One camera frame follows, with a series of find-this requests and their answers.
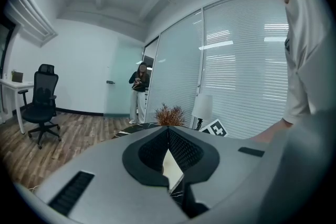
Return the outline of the white desk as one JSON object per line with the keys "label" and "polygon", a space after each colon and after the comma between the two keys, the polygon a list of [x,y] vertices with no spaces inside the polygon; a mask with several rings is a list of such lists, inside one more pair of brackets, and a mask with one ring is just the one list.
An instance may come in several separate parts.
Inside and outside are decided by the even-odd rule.
{"label": "white desk", "polygon": [[9,79],[0,79],[0,86],[1,86],[1,88],[2,88],[2,86],[4,86],[5,88],[7,88],[7,89],[9,89],[13,92],[18,124],[19,124],[21,133],[25,134],[22,115],[21,115],[21,111],[20,111],[19,98],[18,98],[19,93],[18,92],[20,90],[29,90],[29,89],[33,88],[34,83],[33,82],[26,82],[26,81],[13,82],[13,81],[10,81]]}

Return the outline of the person's right forearm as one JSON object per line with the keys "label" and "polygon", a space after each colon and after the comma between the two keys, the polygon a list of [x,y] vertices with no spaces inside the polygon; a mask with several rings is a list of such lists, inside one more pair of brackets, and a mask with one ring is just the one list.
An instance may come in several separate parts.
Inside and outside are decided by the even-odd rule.
{"label": "person's right forearm", "polygon": [[292,123],[289,123],[285,121],[284,119],[281,119],[277,123],[273,124],[271,127],[266,129],[265,131],[261,132],[260,134],[251,137],[250,139],[256,142],[263,142],[263,143],[269,143],[274,134],[281,130],[286,130],[288,128],[292,127]]}

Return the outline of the dried plant in white vase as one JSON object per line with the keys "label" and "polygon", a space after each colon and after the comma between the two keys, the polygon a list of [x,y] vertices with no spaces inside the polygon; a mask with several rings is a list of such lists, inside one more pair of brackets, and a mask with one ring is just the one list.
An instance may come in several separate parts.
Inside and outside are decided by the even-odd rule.
{"label": "dried plant in white vase", "polygon": [[155,110],[155,119],[161,126],[184,126],[184,111],[180,106],[169,107],[162,103],[162,107]]}

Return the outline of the white slatted window blinds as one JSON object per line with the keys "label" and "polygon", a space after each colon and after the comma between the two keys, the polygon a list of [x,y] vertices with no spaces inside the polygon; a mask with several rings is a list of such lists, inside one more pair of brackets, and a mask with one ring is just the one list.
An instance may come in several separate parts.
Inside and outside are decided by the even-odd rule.
{"label": "white slatted window blinds", "polygon": [[198,94],[213,99],[211,121],[233,138],[253,137],[277,121],[287,96],[281,0],[224,0],[162,32],[155,55],[145,119],[163,104],[179,106],[185,125]]}

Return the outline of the black office chair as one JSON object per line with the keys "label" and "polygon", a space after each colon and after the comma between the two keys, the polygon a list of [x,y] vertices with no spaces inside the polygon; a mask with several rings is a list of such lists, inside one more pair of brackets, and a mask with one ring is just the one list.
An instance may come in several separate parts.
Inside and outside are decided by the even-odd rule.
{"label": "black office chair", "polygon": [[56,127],[60,130],[59,124],[53,124],[52,118],[56,113],[55,88],[58,82],[58,75],[55,74],[55,67],[49,64],[40,65],[38,71],[34,74],[33,99],[31,104],[26,101],[26,93],[28,90],[20,90],[18,93],[23,96],[24,111],[22,119],[38,124],[38,127],[28,131],[28,137],[32,137],[32,133],[39,132],[37,146],[42,149],[41,138],[45,133],[54,135],[59,141],[61,137],[52,130]]}

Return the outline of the frosted glass door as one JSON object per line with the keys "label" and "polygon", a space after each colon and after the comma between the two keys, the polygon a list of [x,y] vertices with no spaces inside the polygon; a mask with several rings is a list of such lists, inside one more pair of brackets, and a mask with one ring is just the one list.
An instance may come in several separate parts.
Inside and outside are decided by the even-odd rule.
{"label": "frosted glass door", "polygon": [[143,48],[124,39],[118,39],[108,65],[104,116],[128,117],[130,114],[131,88],[129,79],[143,59]]}

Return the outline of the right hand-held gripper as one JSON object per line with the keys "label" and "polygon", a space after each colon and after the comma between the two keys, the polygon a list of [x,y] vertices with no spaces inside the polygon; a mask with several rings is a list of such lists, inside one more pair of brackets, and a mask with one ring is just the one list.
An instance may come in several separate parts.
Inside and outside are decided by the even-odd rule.
{"label": "right hand-held gripper", "polygon": [[222,137],[228,135],[226,129],[224,128],[223,124],[220,122],[219,119],[216,119],[215,121],[201,128],[201,132]]}

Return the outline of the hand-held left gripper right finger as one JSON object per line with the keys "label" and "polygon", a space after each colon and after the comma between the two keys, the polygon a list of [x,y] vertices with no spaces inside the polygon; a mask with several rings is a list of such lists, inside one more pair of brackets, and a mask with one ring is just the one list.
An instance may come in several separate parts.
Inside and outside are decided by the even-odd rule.
{"label": "hand-held left gripper right finger", "polygon": [[168,143],[183,173],[181,208],[190,218],[228,197],[256,168],[268,146],[172,126]]}

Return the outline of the white plastic tray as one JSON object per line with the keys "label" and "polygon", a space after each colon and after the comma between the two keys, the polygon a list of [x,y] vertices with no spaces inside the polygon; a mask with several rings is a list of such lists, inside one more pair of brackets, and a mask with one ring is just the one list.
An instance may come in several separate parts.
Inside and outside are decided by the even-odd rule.
{"label": "white plastic tray", "polygon": [[169,193],[171,193],[183,177],[183,172],[179,168],[173,155],[168,150],[163,160],[163,175],[169,180]]}

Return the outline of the white shade table lamp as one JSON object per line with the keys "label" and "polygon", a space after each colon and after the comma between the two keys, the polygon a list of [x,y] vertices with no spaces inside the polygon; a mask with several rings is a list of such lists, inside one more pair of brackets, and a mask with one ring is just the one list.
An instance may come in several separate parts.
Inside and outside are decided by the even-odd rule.
{"label": "white shade table lamp", "polygon": [[199,93],[194,102],[192,116],[197,118],[196,130],[199,131],[204,120],[209,120],[213,111],[213,96]]}

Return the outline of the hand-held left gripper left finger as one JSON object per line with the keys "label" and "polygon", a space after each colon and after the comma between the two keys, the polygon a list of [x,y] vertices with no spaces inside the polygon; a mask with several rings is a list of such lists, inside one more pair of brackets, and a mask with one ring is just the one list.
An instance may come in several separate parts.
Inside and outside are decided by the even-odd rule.
{"label": "hand-held left gripper left finger", "polygon": [[[167,187],[140,184],[124,168],[122,155],[133,142],[158,131],[139,131],[98,143],[53,172],[35,193],[15,188],[29,208],[47,224],[181,224],[187,215],[169,196]],[[76,175],[90,182],[68,213],[51,201]]]}

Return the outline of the person's white shirt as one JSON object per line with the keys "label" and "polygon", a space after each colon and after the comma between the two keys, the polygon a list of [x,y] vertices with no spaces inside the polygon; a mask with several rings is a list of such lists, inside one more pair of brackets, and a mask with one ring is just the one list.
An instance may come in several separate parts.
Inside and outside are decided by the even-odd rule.
{"label": "person's white shirt", "polygon": [[336,23],[325,0],[289,0],[285,11],[288,87],[281,119],[292,127],[274,134],[244,181],[242,223],[325,223],[332,212],[327,199],[336,159]]}

